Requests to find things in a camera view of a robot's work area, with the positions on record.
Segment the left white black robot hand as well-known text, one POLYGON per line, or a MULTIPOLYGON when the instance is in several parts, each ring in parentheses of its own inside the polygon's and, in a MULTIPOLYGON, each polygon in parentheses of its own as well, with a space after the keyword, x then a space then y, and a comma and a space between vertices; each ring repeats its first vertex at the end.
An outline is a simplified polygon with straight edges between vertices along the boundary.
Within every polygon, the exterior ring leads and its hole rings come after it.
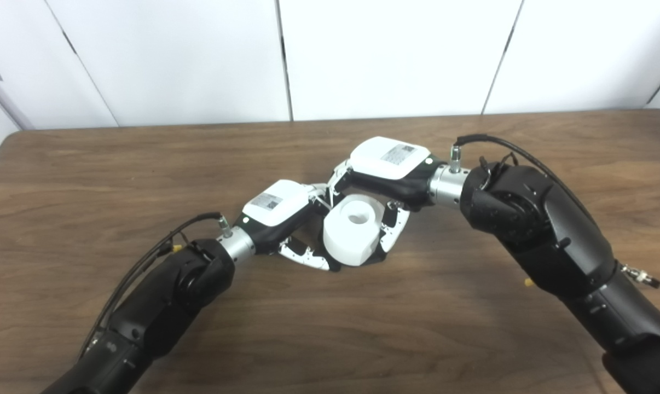
POLYGON ((332 262, 327 253, 293 236, 315 216, 327 214, 329 208, 325 183, 281 179, 245 204, 235 227, 247 234, 255 255, 279 254, 304 266, 338 272, 340 264, 332 262))

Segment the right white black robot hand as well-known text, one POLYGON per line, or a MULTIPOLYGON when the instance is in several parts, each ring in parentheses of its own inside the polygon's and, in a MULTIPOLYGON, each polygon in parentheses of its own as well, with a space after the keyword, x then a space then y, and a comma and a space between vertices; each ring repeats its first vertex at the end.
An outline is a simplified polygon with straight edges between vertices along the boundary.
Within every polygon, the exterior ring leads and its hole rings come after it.
POLYGON ((435 205, 430 183, 445 164, 423 146, 372 137, 335 167, 327 183, 328 202, 335 206, 342 199, 342 192, 350 187, 395 202, 397 207, 385 210, 389 221, 383 223, 380 239, 381 249, 388 253, 402 234, 410 213, 435 205))

